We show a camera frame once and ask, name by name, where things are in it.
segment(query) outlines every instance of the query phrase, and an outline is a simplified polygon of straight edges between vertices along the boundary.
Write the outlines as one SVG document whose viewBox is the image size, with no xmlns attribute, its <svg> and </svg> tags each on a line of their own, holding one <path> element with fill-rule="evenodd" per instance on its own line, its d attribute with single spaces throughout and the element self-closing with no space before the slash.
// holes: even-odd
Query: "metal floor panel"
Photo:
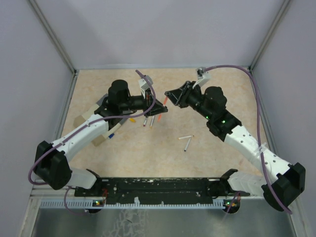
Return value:
<svg viewBox="0 0 316 237">
<path fill-rule="evenodd" d="M 40 209 L 32 237 L 296 236 L 289 216 L 264 200 L 242 200 L 239 212 L 224 216 L 216 209 L 105 209 L 89 216 Z"/>
</svg>

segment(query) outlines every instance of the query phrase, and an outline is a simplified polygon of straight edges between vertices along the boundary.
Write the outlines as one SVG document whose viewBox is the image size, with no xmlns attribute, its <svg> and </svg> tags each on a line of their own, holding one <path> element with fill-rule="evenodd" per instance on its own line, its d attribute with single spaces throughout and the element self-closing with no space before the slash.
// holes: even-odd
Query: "marker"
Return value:
<svg viewBox="0 0 316 237">
<path fill-rule="evenodd" d="M 148 117 L 145 117 L 145 121 L 144 121 L 143 127 L 146 126 L 147 120 L 148 120 Z"/>
<path fill-rule="evenodd" d="M 181 140 L 181 139 L 185 139 L 185 138 L 189 138 L 189 137 L 194 137 L 194 135 L 191 135 L 191 136 L 185 136 L 185 137 L 179 137 L 178 139 Z"/>
<path fill-rule="evenodd" d="M 185 149 L 184 149 L 185 152 L 187 151 L 187 149 L 188 149 L 188 147 L 189 147 L 189 143 L 191 142 L 191 138 L 192 138 L 192 137 L 189 138 L 188 143 L 187 143 L 187 145 L 186 145 L 186 147 L 185 147 Z"/>
<path fill-rule="evenodd" d="M 153 118 L 152 118 L 152 122 L 150 123 L 150 128 L 152 128 L 154 120 L 155 120 L 155 116 L 153 116 Z"/>
</svg>

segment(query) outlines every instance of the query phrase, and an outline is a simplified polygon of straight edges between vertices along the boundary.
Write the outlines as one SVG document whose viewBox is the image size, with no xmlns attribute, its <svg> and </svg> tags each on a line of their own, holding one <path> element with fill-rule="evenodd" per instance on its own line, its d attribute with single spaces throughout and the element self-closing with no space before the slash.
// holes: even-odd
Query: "black joint housing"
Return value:
<svg viewBox="0 0 316 237">
<path fill-rule="evenodd" d="M 43 141 L 36 150 L 35 161 L 53 147 L 52 144 Z M 34 173 L 54 190 L 64 187 L 71 178 L 72 171 L 69 168 L 64 152 L 52 151 L 35 167 Z"/>
<path fill-rule="evenodd" d="M 289 170 L 283 175 L 279 175 L 278 179 L 272 184 L 272 188 L 277 197 L 288 207 L 305 189 L 306 170 L 300 163 L 291 165 Z M 268 185 L 261 187 L 264 191 L 263 196 L 270 206 L 275 210 L 283 211 L 283 208 L 277 203 L 273 197 Z"/>
<path fill-rule="evenodd" d="M 214 181 L 211 183 L 211 185 L 208 187 L 209 188 L 209 195 L 211 197 L 218 197 L 218 196 L 226 196 L 234 190 L 232 190 L 231 186 L 228 183 L 229 177 L 237 172 L 237 169 L 230 169 L 228 170 L 225 174 L 220 177 L 219 181 Z"/>
</svg>

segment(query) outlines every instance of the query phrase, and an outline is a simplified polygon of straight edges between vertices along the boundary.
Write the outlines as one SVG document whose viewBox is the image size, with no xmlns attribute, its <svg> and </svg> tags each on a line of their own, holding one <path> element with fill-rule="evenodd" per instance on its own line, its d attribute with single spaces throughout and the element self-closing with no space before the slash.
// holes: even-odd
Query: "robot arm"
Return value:
<svg viewBox="0 0 316 237">
<path fill-rule="evenodd" d="M 153 84 L 150 77 L 146 76 L 146 79 Z M 114 81 L 109 88 L 109 96 L 104 98 L 102 105 L 86 122 L 52 143 L 43 141 L 38 145 L 35 162 L 47 151 L 53 148 L 55 150 L 35 166 L 34 173 L 55 190 L 64 186 L 90 189 L 96 181 L 96 174 L 90 170 L 70 168 L 69 162 L 99 135 L 106 132 L 110 135 L 126 112 L 130 114 L 131 111 L 148 111 L 154 100 L 153 95 L 149 86 L 143 83 L 141 91 L 142 95 L 131 96 L 126 81 Z M 154 106 L 144 115 L 154 116 L 167 111 L 168 108 L 156 100 Z"/>
<path fill-rule="evenodd" d="M 206 78 L 203 68 L 197 69 L 197 75 L 197 82 L 187 81 L 180 88 L 165 92 L 165 95 L 175 106 L 180 108 L 190 106 L 206 118 L 206 125 L 214 136 L 236 148 L 262 173 L 260 154 L 263 153 L 272 188 L 282 203 L 288 207 L 304 190 L 305 168 L 300 163 L 291 165 L 266 147 L 259 147 L 257 140 L 241 122 L 226 110 L 227 99 L 222 88 L 211 86 L 202 94 L 200 85 L 205 84 L 210 77 Z M 228 193 L 244 191 L 261 196 L 276 210 L 283 210 L 262 176 L 231 169 L 222 176 L 221 182 L 227 187 Z"/>
</svg>

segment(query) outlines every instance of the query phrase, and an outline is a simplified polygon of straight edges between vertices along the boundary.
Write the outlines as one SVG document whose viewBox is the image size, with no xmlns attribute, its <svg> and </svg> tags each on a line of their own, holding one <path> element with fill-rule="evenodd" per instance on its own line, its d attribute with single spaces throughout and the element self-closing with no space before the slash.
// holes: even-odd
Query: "metal frame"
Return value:
<svg viewBox="0 0 316 237">
<path fill-rule="evenodd" d="M 50 38 L 52 44 L 55 46 L 55 48 L 56 48 L 57 52 L 59 53 L 59 55 L 61 56 L 62 60 L 67 65 L 69 70 L 73 73 L 73 78 L 72 78 L 72 81 L 70 84 L 68 96 L 67 96 L 65 104 L 63 106 L 63 112 L 62 112 L 61 117 L 59 119 L 59 125 L 58 125 L 58 127 L 56 129 L 56 133 L 55 133 L 55 138 L 57 139 L 61 136 L 62 130 L 64 128 L 64 124 L 65 124 L 65 120 L 67 117 L 70 101 L 71 101 L 72 94 L 74 92 L 75 85 L 77 82 L 78 72 L 74 68 L 74 66 L 71 62 L 71 59 L 70 59 L 69 55 L 67 54 L 64 46 L 58 40 L 56 33 L 53 31 L 52 27 L 49 25 L 47 19 L 45 18 L 44 14 L 43 14 L 42 10 L 40 9 L 36 0 L 27 0 L 27 2 L 30 4 L 30 7 L 34 11 L 35 15 L 38 17 L 45 32 L 47 33 L 48 37 Z M 292 0 L 284 0 L 283 1 L 283 4 L 282 4 L 277 16 L 275 17 L 267 35 L 265 36 L 264 40 L 262 41 L 259 50 L 257 51 L 254 59 L 252 60 L 251 65 L 249 66 L 249 71 L 251 73 L 253 73 L 254 68 L 257 66 L 258 61 L 260 60 L 261 56 L 265 52 L 271 38 L 273 37 L 275 31 L 277 30 L 277 27 L 279 26 L 280 22 L 282 21 L 284 15 L 286 14 L 287 10 L 289 9 L 291 3 L 292 3 Z M 262 115 L 261 119 L 262 119 L 264 130 L 266 132 L 269 146 L 273 152 L 277 153 L 277 148 L 275 146 L 275 140 L 274 140 L 274 137 L 273 137 L 273 134 L 271 131 L 271 127 L 269 125 L 269 120 L 266 116 L 265 107 L 263 104 L 262 104 L 261 110 L 262 110 L 261 111 L 261 115 Z M 34 187 L 32 190 L 30 199 L 29 199 L 28 207 L 26 210 L 26 215 L 24 218 L 23 225 L 21 226 L 21 231 L 20 231 L 19 236 L 20 237 L 30 237 L 32 235 L 33 227 L 34 227 L 35 220 L 36 220 L 36 217 L 38 214 L 38 210 L 41 206 L 42 199 L 44 199 L 44 200 L 47 200 L 49 198 L 54 199 L 54 200 L 63 199 L 65 191 L 66 191 L 66 189 L 61 189 L 59 191 L 55 191 L 55 190 L 52 190 L 49 186 L 42 186 L 40 188 Z M 69 201 L 71 201 L 71 200 L 77 201 L 77 199 L 78 200 L 82 199 L 80 197 L 74 197 L 73 190 L 69 191 L 69 197 L 70 197 Z M 252 199 L 252 198 L 258 198 L 258 197 L 246 197 L 243 199 Z M 291 204 L 291 209 L 293 210 L 294 213 L 297 213 L 297 214 L 291 215 L 291 217 L 290 217 L 290 219 L 293 223 L 293 229 L 294 229 L 296 235 L 300 236 L 300 237 L 312 237 L 313 235 L 312 235 L 311 229 L 306 228 L 306 225 L 304 225 L 304 223 L 308 223 L 309 221 L 308 221 L 306 214 L 304 212 L 304 208 L 303 208 L 302 201 L 300 198 L 298 198 L 295 202 L 293 202 Z"/>
<path fill-rule="evenodd" d="M 251 62 L 251 65 L 249 67 L 250 71 L 253 71 L 254 68 L 257 66 L 259 59 L 261 58 L 262 54 L 265 52 L 270 40 L 272 39 L 274 33 L 276 32 L 277 27 L 281 23 L 282 19 L 286 15 L 290 4 L 293 2 L 293 0 L 284 0 L 283 4 L 278 11 L 273 23 L 271 24 L 268 33 L 266 34 L 264 40 L 262 41 L 259 50 L 257 51 L 254 59 Z"/>
<path fill-rule="evenodd" d="M 75 90 L 75 86 L 76 86 L 76 83 L 77 83 L 78 75 L 79 75 L 79 71 L 76 71 L 76 73 L 74 74 L 74 76 L 72 78 L 72 81 L 70 83 L 70 87 L 69 87 L 69 91 L 68 91 L 68 94 L 67 94 L 67 98 L 66 98 L 66 101 L 65 101 L 65 103 L 63 105 L 63 112 L 62 112 L 62 114 L 60 116 L 59 123 L 58 123 L 57 128 L 56 128 L 54 140 L 57 140 L 58 138 L 60 138 L 61 134 L 63 132 L 65 121 L 66 121 L 66 118 L 67 118 L 67 113 L 68 113 L 70 102 L 71 102 L 71 98 L 73 96 L 73 93 L 74 93 L 74 90 Z"/>
<path fill-rule="evenodd" d="M 71 59 L 68 53 L 66 52 L 62 43 L 58 40 L 56 33 L 53 31 L 52 27 L 48 23 L 38 3 L 36 2 L 36 0 L 27 0 L 27 2 L 30 4 L 31 9 L 33 10 L 34 14 L 38 18 L 41 25 L 43 26 L 45 32 L 47 33 L 47 36 L 51 40 L 52 44 L 55 46 L 57 52 L 59 53 L 60 57 L 63 59 L 64 63 L 67 65 L 68 69 L 72 72 L 72 74 L 75 74 L 76 69 L 73 63 L 71 62 Z"/>
</svg>

